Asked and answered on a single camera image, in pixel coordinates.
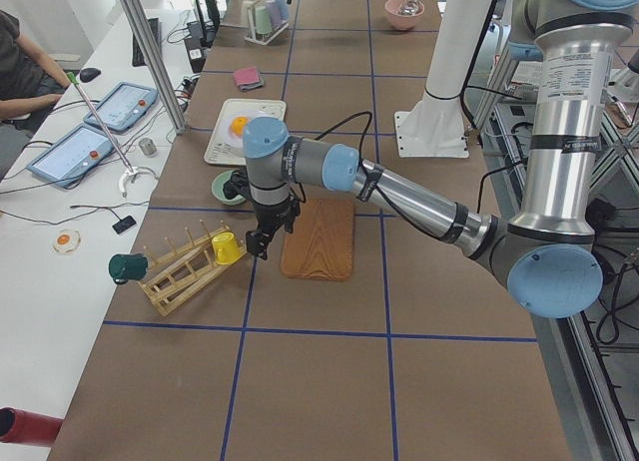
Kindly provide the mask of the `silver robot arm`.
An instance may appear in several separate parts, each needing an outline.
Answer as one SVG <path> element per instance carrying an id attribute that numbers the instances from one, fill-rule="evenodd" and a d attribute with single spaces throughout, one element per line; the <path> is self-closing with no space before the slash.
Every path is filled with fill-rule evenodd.
<path id="1" fill-rule="evenodd" d="M 272 117 L 243 132 L 249 194 L 258 225 L 249 252 L 265 257 L 275 232 L 298 212 L 291 184 L 350 192 L 396 212 L 425 234 L 458 246 L 528 311 L 572 316 L 603 285 L 585 218 L 590 177 L 618 45 L 632 32 L 638 0 L 516 0 L 509 43 L 542 60 L 523 199 L 504 221 L 423 188 L 341 144 L 292 136 Z"/>

